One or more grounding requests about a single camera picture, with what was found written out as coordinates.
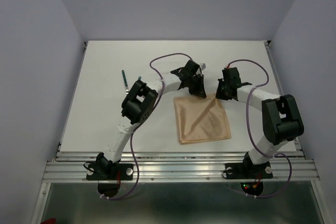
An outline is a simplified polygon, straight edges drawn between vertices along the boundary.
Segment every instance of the tan towel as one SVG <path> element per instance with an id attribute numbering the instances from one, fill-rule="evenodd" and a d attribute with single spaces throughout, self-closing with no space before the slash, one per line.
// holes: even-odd
<path id="1" fill-rule="evenodd" d="M 175 97 L 174 107 L 181 144 L 203 143 L 231 138 L 225 110 L 215 98 Z"/>

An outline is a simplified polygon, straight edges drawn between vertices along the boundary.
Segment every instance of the gray wall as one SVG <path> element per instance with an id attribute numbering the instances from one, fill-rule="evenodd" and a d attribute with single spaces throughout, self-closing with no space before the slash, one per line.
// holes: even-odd
<path id="1" fill-rule="evenodd" d="M 87 39 L 271 39 L 294 0 L 63 0 Z"/>
<path id="2" fill-rule="evenodd" d="M 315 159 L 336 219 L 336 0 L 295 0 L 271 51 L 305 124 L 301 144 Z"/>
<path id="3" fill-rule="evenodd" d="M 30 223 L 83 52 L 61 0 L 0 0 L 0 223 Z"/>

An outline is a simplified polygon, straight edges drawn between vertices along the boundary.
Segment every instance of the folded cloth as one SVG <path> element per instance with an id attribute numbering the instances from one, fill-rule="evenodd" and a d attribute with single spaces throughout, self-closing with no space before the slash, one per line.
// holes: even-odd
<path id="1" fill-rule="evenodd" d="M 177 132 L 181 144 L 203 143 L 231 138 L 221 102 L 215 94 L 207 98 L 175 97 Z"/>

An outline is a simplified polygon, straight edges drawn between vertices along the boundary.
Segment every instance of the white table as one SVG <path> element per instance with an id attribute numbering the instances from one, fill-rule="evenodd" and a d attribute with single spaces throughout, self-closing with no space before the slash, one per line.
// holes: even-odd
<path id="1" fill-rule="evenodd" d="M 222 69 L 232 60 L 251 59 L 263 65 L 270 75 L 265 91 L 278 94 L 276 81 L 263 41 L 89 41 L 69 112 L 61 152 L 99 152 L 109 143 L 113 144 L 121 114 L 125 87 L 121 70 L 125 70 L 131 88 L 141 80 L 158 79 L 149 68 L 153 58 L 174 52 L 190 55 L 197 63 L 206 63 L 203 71 L 207 94 L 215 93 Z M 173 56 L 154 63 L 162 74 L 182 67 L 187 62 L 184 56 Z M 260 84 L 265 74 L 257 66 L 239 62 L 242 81 Z M 173 98 L 189 95 L 187 89 L 163 96 L 160 104 L 134 135 L 136 152 L 152 153 L 197 153 L 197 152 L 246 152 L 252 148 L 247 135 L 245 104 L 222 101 L 232 132 L 228 140 L 209 143 L 181 145 L 177 140 Z M 261 113 L 250 108 L 251 131 L 255 141 L 262 134 Z M 282 151 L 296 151 L 293 142 Z"/>

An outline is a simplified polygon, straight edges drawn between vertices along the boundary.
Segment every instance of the black mounting plate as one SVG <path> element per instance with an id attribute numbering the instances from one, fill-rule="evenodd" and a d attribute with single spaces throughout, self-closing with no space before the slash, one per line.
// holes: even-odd
<path id="1" fill-rule="evenodd" d="M 117 180 L 118 172 L 120 171 L 120 180 L 132 180 L 133 173 L 131 175 L 126 174 L 126 170 L 131 168 L 133 170 L 133 164 L 118 164 L 113 172 L 109 175 L 103 173 L 96 162 L 89 163 L 88 168 L 93 169 L 94 173 L 92 175 L 86 174 L 87 180 Z"/>
<path id="2" fill-rule="evenodd" d="M 224 171 L 227 171 L 229 167 L 232 168 L 230 169 L 232 171 L 232 174 L 225 173 L 226 179 L 255 179 L 256 176 L 258 175 L 258 174 L 249 174 L 247 172 L 244 172 L 242 163 L 225 163 L 224 165 L 225 165 Z M 267 162 L 266 166 L 271 167 L 271 164 Z M 270 173 L 270 174 L 266 173 L 265 169 L 262 169 L 260 172 L 261 172 L 261 177 L 263 179 L 273 178 L 273 173 Z"/>

